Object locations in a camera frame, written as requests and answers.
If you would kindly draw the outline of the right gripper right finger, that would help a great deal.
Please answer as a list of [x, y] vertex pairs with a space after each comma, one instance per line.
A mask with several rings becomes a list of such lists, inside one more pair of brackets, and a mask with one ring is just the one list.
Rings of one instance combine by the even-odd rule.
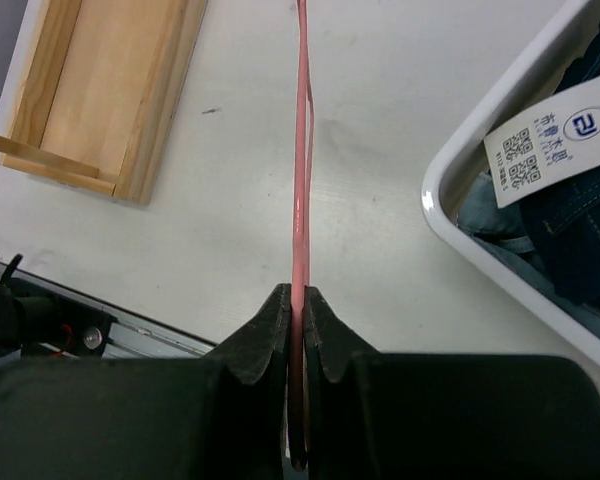
[[313, 479], [600, 479], [600, 394], [575, 362], [382, 353], [308, 288]]

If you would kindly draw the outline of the light blue denim skirt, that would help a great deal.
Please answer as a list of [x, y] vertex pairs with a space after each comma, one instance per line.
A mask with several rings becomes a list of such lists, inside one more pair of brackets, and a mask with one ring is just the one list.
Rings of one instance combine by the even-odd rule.
[[479, 173], [471, 185], [456, 216], [456, 226], [600, 339], [600, 309], [590, 304], [576, 305], [556, 294], [523, 227], [519, 208], [515, 205], [503, 209], [497, 207], [488, 172]]

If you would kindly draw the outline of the pink wire hanger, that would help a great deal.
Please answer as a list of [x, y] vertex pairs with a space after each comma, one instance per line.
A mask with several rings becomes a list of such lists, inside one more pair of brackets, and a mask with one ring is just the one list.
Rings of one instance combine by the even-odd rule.
[[294, 203], [292, 220], [291, 322], [289, 330], [287, 427], [291, 465], [307, 465], [304, 394], [304, 304], [310, 283], [310, 191], [315, 110], [310, 75], [307, 3], [297, 3], [299, 62], [296, 94]]

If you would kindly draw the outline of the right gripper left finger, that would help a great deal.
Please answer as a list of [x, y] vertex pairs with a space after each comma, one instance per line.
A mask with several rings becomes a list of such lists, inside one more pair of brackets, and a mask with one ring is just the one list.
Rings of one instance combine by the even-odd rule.
[[200, 358], [0, 368], [0, 479], [280, 479], [290, 288]]

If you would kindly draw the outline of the dark blue denim skirt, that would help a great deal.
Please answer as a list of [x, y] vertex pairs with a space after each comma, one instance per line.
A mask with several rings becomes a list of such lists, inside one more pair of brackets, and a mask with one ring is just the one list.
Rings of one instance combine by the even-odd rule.
[[600, 166], [522, 199], [519, 208], [556, 294], [600, 310]]

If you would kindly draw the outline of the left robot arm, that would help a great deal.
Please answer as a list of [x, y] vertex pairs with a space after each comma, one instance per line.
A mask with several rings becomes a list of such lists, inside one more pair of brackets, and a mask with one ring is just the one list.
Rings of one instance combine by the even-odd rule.
[[101, 357], [116, 318], [17, 275], [23, 256], [0, 270], [0, 358]]

